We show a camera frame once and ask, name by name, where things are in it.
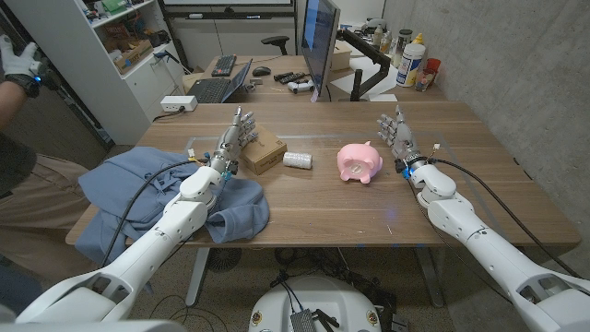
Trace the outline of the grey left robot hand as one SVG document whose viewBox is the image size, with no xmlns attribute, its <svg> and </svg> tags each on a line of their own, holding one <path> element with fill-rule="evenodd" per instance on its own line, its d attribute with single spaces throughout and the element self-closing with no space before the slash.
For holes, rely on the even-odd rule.
<svg viewBox="0 0 590 332">
<path fill-rule="evenodd" d="M 253 114 L 244 113 L 241 106 L 236 108 L 231 125 L 218 139 L 209 164 L 211 168 L 219 173 L 237 173 L 231 170 L 233 164 L 237 162 L 242 150 L 258 136 Z"/>
</svg>

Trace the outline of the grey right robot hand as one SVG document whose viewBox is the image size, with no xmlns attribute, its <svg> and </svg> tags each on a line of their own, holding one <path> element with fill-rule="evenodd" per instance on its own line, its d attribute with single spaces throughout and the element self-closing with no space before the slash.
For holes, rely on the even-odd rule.
<svg viewBox="0 0 590 332">
<path fill-rule="evenodd" d="M 377 124 L 380 127 L 378 136 L 391 149 L 395 157 L 395 170 L 398 173 L 405 172 L 410 175 L 426 164 L 427 158 L 421 154 L 418 142 L 407 125 L 399 105 L 395 107 L 395 116 L 383 113 Z"/>
</svg>

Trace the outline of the white gloved person hand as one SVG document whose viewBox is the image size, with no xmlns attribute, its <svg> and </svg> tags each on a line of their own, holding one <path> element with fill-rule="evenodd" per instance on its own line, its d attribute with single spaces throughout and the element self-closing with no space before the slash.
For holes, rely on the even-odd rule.
<svg viewBox="0 0 590 332">
<path fill-rule="evenodd" d="M 21 55 L 16 55 L 13 50 L 13 44 L 7 35 L 1 36 L 1 59 L 5 75 L 26 75 L 35 77 L 31 70 L 36 63 L 34 54 L 38 49 L 35 42 L 30 42 L 23 50 Z"/>
</svg>

